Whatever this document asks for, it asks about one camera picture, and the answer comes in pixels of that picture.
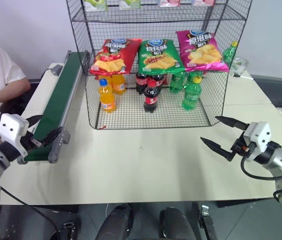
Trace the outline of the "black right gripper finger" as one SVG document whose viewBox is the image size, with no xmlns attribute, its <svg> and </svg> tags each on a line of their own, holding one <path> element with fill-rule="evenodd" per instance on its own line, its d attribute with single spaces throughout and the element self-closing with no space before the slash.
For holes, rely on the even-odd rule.
<svg viewBox="0 0 282 240">
<path fill-rule="evenodd" d="M 238 128 L 240 130 L 243 130 L 245 131 L 249 124 L 248 123 L 244 123 L 242 121 L 239 121 L 235 118 L 231 118 L 231 117 L 226 117 L 226 116 L 215 116 L 215 118 L 222 122 L 223 124 L 229 126 L 229 127 L 232 127 L 232 128 Z"/>
<path fill-rule="evenodd" d="M 223 148 L 221 148 L 221 146 L 207 138 L 204 137 L 200 137 L 200 139 L 202 140 L 202 142 L 209 148 L 211 149 L 213 152 L 219 154 L 220 156 L 224 157 L 228 162 L 231 162 L 233 159 L 233 153 L 229 152 Z"/>
</svg>

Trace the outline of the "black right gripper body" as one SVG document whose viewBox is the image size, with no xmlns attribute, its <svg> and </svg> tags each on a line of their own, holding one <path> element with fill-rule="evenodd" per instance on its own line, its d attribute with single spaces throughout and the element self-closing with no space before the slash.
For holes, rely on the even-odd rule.
<svg viewBox="0 0 282 240">
<path fill-rule="evenodd" d="M 244 139 L 244 132 L 237 138 L 230 148 L 231 153 L 229 155 L 230 159 L 233 159 L 236 154 L 243 158 L 249 158 L 254 151 L 254 143 L 251 142 L 249 145 L 246 143 Z"/>
</svg>

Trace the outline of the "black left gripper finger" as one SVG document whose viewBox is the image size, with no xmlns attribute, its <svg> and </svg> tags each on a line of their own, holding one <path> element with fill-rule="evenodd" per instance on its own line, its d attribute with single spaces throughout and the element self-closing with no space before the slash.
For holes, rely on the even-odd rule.
<svg viewBox="0 0 282 240">
<path fill-rule="evenodd" d="M 44 139 L 40 140 L 41 146 L 42 147 L 46 147 L 46 146 L 50 145 L 59 136 L 59 134 L 61 133 L 62 129 L 63 129 L 62 127 L 58 127 L 58 128 L 53 129 L 52 131 L 50 131 L 45 136 Z"/>
<path fill-rule="evenodd" d="M 43 115 L 33 115 L 33 116 L 27 118 L 26 120 L 28 121 L 28 126 L 29 127 L 34 126 L 38 121 L 41 120 L 42 117 L 43 117 Z"/>
</svg>

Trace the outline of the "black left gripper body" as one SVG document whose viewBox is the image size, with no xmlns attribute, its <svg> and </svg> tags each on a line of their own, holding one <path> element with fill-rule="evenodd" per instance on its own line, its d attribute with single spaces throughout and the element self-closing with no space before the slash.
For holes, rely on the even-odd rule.
<svg viewBox="0 0 282 240">
<path fill-rule="evenodd" d="M 27 131 L 26 134 L 20 138 L 19 142 L 27 153 L 43 146 L 40 141 L 34 138 L 34 134 L 30 131 Z"/>
</svg>

